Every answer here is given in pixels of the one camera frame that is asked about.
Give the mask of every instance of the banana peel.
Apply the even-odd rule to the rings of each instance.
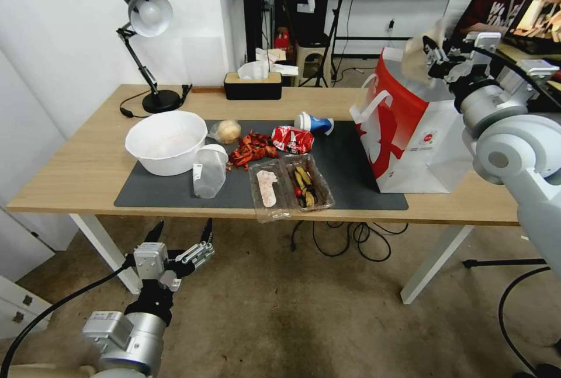
[[[302,180],[304,181],[304,183],[306,185],[312,185],[310,175],[308,175],[308,173],[304,170],[304,168],[302,168],[301,166],[297,166],[296,167],[296,172],[298,172],[300,174],[300,176],[302,177]]]
[[[317,203],[316,189],[313,186],[310,175],[300,166],[296,167],[294,177],[298,187],[302,190],[302,204],[304,207],[314,207]]]

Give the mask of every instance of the clear plastic tray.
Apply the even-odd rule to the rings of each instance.
[[[273,191],[275,192],[276,203],[272,207],[265,207],[263,198],[257,181],[257,173],[259,171],[268,171],[276,175],[277,182],[273,183]],[[296,200],[292,198],[292,184],[286,174],[284,164],[279,159],[262,162],[251,165],[250,170],[251,194],[255,204],[255,214],[260,223],[266,223],[279,219],[290,217],[290,213],[296,208]]]
[[[316,161],[311,154],[286,155],[282,158],[282,161],[290,179],[293,205],[300,211],[325,210],[335,205],[335,199],[329,185],[327,185],[327,181],[325,181],[325,178],[317,169]],[[295,170],[298,166],[302,167],[311,177],[312,187],[317,198],[316,204],[313,207],[305,207],[302,199],[295,194],[295,189],[299,187],[295,177]]]

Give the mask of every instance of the black desk lamp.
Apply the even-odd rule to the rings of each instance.
[[[162,34],[169,26],[174,15],[171,4],[167,0],[124,0],[129,5],[129,22],[117,29],[119,37],[138,65],[138,70],[151,92],[142,100],[142,107],[146,112],[159,113],[177,109],[181,106],[179,95],[170,90],[158,90],[158,83],[150,70],[142,65],[129,44],[129,38],[135,34],[144,37],[154,37]]]

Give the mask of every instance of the person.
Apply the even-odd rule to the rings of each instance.
[[[472,0],[460,18],[452,42],[469,32],[500,32],[504,35],[525,0]]]

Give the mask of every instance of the red food scraps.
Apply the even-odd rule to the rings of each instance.
[[[228,165],[236,168],[243,166],[247,171],[249,161],[260,160],[264,157],[276,159],[279,157],[275,146],[271,144],[271,136],[266,134],[254,133],[253,130],[247,136],[239,138],[240,145],[234,150],[228,158]]]

